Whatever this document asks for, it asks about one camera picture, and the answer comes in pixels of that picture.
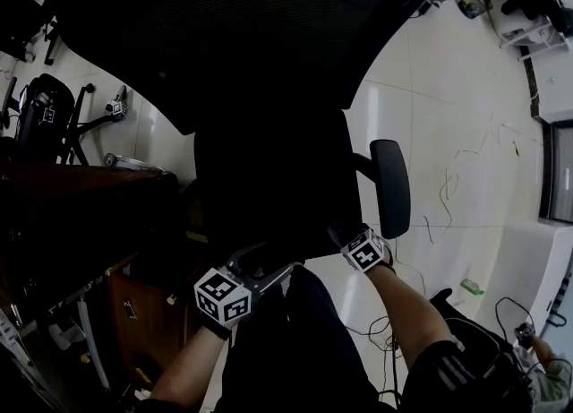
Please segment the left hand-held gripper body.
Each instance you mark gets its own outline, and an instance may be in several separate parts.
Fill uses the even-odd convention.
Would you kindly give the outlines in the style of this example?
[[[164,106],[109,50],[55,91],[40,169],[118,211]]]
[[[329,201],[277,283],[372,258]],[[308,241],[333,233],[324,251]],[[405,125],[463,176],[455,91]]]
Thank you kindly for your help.
[[[237,262],[210,268],[193,286],[196,305],[214,323],[230,329],[247,317],[263,290],[263,279],[254,278]]]

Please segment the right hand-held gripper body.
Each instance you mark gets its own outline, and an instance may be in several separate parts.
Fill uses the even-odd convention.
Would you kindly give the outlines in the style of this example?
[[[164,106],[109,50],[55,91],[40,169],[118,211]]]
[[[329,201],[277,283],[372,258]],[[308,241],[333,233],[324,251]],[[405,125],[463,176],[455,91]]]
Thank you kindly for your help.
[[[384,262],[384,242],[364,223],[335,223],[329,227],[329,236],[349,264],[362,273]]]

